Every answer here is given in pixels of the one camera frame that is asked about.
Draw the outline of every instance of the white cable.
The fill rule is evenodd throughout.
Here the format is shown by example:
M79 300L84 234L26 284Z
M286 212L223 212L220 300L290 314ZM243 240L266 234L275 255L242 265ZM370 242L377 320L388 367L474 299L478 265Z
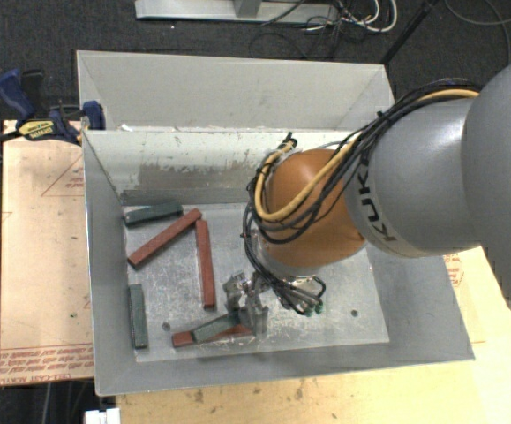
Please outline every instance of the white cable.
M392 12L392 22L388 26L384 26L382 28L369 26L369 24L370 24L369 21L358 20L352 14L350 14L349 18L343 18L343 20L350 22L352 24L358 25L360 27L363 27L365 30L367 30L369 32L373 32L373 33L389 32L390 30L392 30L395 27L396 22L398 20L398 8L396 6L396 1L395 0L389 0L389 1L390 1L390 6L391 6L391 12Z
M375 15L372 16L372 18L365 18L363 19L364 22L366 22L367 24L372 24L375 20L377 20L379 18L379 15L380 15L380 4L379 4L379 0L373 0L373 2L375 3Z

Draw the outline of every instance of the black cable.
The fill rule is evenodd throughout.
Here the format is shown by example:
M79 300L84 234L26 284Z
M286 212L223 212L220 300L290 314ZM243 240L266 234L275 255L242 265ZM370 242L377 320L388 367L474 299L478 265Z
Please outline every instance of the black cable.
M271 20L268 20L267 22L263 22L261 25L271 25L275 22L278 22L279 20L282 20L286 18L288 15L290 15L292 12L297 10L302 4L306 3L308 0L299 0L297 3L295 3L291 8L289 8L287 11L285 11L283 14L280 14L279 16L272 18Z
M252 51L253 44L255 44L255 42L257 42L258 40L260 40L266 36L276 36L277 38L283 39L284 41L288 42L291 46L293 46L296 50L298 50L298 53L300 54L299 59L304 60L304 59L308 58L308 56L306 55L306 52L304 52L300 46L298 46L295 42L293 42L291 39L289 39L287 36L285 36L284 34L281 34L281 33L262 33L262 34L255 36L252 39L252 41L249 43L249 46L247 47L247 49L249 51L249 56L251 58L260 58L260 57L255 57L253 55L253 51Z

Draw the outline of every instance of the metal stand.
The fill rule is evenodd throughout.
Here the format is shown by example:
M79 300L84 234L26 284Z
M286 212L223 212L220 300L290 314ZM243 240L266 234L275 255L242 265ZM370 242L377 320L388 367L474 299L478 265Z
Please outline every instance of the metal stand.
M267 22L290 10L296 2L263 0L137 0L137 19L195 19ZM310 18L326 18L327 4L301 4L281 23L305 23Z

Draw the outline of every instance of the black carpet floor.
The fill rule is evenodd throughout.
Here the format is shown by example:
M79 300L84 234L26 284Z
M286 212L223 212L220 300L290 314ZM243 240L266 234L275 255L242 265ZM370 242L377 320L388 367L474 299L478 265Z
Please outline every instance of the black carpet floor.
M423 1L396 0L399 22L390 33L363 36L351 29L336 40L329 30L319 37L293 26L137 21L135 0L0 0L0 75L16 67L42 68L49 97L76 102L75 52L80 49L378 63ZM503 19L511 17L511 0L488 1ZM448 2L472 19L497 18L485 0ZM511 23L506 30L466 23L439 2L387 67L395 97L445 77L484 85L511 62ZM0 129L4 119L16 116L0 99ZM0 173L0 206L1 186ZM49 422L66 422L80 391L79 408L96 405L92 390L80 382L55 385ZM45 386L0 388L0 423L40 422L46 393ZM74 413L71 422L78 421Z

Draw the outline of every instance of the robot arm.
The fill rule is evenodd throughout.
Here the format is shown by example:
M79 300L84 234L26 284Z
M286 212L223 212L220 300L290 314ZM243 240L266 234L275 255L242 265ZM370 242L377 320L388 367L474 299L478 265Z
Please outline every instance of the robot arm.
M480 245L511 307L511 65L480 93L461 80L417 90L335 151L294 145L250 183L256 270L312 277L365 240L407 257Z

